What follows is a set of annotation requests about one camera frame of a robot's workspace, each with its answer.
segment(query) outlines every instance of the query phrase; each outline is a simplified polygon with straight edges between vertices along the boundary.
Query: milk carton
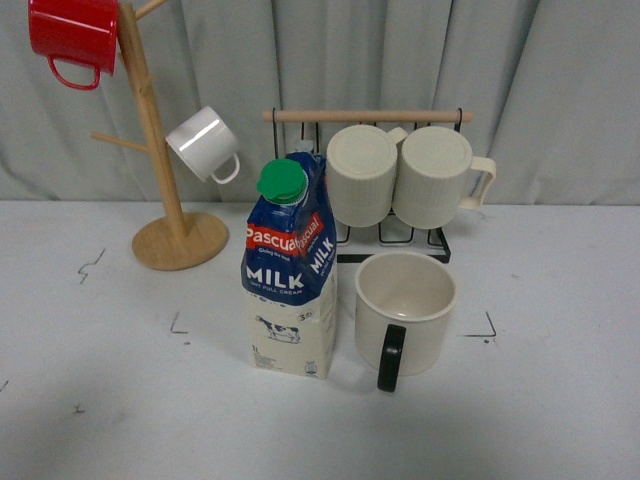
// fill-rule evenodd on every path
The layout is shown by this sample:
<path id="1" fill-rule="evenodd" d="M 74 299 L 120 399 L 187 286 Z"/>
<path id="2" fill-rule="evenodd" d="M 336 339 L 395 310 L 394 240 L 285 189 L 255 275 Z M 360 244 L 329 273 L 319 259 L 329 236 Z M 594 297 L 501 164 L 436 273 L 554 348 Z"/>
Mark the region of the milk carton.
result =
<path id="1" fill-rule="evenodd" d="M 242 260 L 251 360 L 325 378 L 336 332 L 336 230 L 326 159 L 296 152 L 269 162 L 247 221 Z"/>

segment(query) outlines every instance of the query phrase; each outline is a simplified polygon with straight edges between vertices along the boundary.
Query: green cap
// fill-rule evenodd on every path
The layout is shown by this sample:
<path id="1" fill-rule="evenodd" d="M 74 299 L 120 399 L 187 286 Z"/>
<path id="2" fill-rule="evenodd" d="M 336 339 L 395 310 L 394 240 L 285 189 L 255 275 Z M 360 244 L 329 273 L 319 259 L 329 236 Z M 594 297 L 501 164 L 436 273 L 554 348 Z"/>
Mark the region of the green cap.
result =
<path id="1" fill-rule="evenodd" d="M 307 188 L 307 177 L 298 162 L 288 158 L 271 160 L 262 169 L 258 191 L 270 202 L 294 203 Z"/>

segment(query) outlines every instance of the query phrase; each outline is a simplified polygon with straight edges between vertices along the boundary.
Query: white mug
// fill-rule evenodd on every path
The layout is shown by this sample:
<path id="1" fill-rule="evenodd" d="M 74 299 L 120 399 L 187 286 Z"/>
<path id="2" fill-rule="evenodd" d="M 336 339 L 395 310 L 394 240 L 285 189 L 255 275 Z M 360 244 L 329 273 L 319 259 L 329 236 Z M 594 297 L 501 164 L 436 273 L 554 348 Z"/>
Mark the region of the white mug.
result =
<path id="1" fill-rule="evenodd" d="M 379 370 L 380 390 L 433 366 L 457 302 L 444 265 L 413 251 L 378 253 L 358 267 L 356 292 L 356 347 Z"/>
<path id="2" fill-rule="evenodd" d="M 477 196 L 463 197 L 470 170 L 486 175 Z M 458 207 L 480 208 L 495 176 L 495 162 L 474 157 L 460 133 L 445 127 L 419 128 L 402 144 L 393 211 L 415 228 L 442 227 Z"/>
<path id="3" fill-rule="evenodd" d="M 391 210 L 398 147 L 407 133 L 353 125 L 327 147 L 327 191 L 334 217 L 351 227 L 381 222 Z"/>
<path id="4" fill-rule="evenodd" d="M 225 184 L 240 171 L 238 140 L 211 107 L 204 107 L 166 137 L 167 143 L 193 173 L 203 182 L 211 176 Z M 215 171 L 233 157 L 235 168 L 226 178 Z"/>

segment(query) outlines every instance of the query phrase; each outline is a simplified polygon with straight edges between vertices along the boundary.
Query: black handle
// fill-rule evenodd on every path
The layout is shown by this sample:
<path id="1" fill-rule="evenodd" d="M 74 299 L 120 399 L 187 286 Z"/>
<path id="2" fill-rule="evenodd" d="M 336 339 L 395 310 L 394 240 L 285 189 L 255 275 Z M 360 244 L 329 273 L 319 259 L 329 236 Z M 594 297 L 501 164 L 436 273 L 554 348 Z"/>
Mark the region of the black handle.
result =
<path id="1" fill-rule="evenodd" d="M 380 355 L 380 369 L 378 371 L 378 388 L 383 392 L 393 393 L 398 383 L 400 360 L 402 359 L 402 347 L 407 329 L 398 325 L 389 324 L 387 334 L 384 336 L 382 354 Z"/>

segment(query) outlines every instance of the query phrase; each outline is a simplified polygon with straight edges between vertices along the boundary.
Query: mug handle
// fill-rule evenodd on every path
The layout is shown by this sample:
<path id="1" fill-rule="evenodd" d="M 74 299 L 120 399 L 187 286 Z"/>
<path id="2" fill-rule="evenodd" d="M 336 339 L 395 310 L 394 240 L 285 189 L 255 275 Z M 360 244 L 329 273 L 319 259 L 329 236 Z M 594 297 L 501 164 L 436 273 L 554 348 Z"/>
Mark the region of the mug handle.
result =
<path id="1" fill-rule="evenodd" d="M 496 179 L 496 162 L 490 158 L 473 157 L 471 170 L 486 173 L 484 183 L 482 184 L 482 188 L 478 195 L 473 197 L 463 197 L 458 206 L 475 210 L 484 204 L 484 197 L 489 191 L 489 187 L 491 187 L 491 184 Z"/>
<path id="2" fill-rule="evenodd" d="M 387 325 L 387 333 L 384 336 L 382 354 L 380 355 L 380 368 L 378 369 L 378 389 L 383 392 L 393 393 L 396 391 L 406 333 L 405 327 L 394 324 Z"/>
<path id="3" fill-rule="evenodd" d="M 236 178 L 236 176 L 238 175 L 238 172 L 240 171 L 240 159 L 238 158 L 238 154 L 234 153 L 233 154 L 233 159 L 236 162 L 236 167 L 233 169 L 233 172 L 231 172 L 231 175 L 229 175 L 227 178 L 220 179 L 220 178 L 216 177 L 215 173 L 211 174 L 213 179 L 216 182 L 218 182 L 220 185 L 224 185 L 225 183 L 229 183 L 231 180 Z"/>
<path id="4" fill-rule="evenodd" d="M 91 83 L 90 85 L 80 85 L 78 83 L 73 83 L 68 81 L 66 78 L 64 78 L 60 74 L 60 72 L 58 71 L 58 68 L 56 67 L 55 60 L 69 61 L 71 59 L 65 58 L 63 56 L 50 55 L 47 57 L 47 60 L 49 60 L 49 68 L 51 68 L 51 71 L 53 72 L 55 77 L 60 81 L 60 83 L 62 83 L 63 85 L 66 85 L 67 87 L 75 88 L 76 90 L 94 90 L 95 88 L 98 87 L 98 84 L 100 83 L 100 69 L 98 67 L 90 65 L 91 67 L 93 67 L 93 72 L 94 72 L 93 83 Z"/>

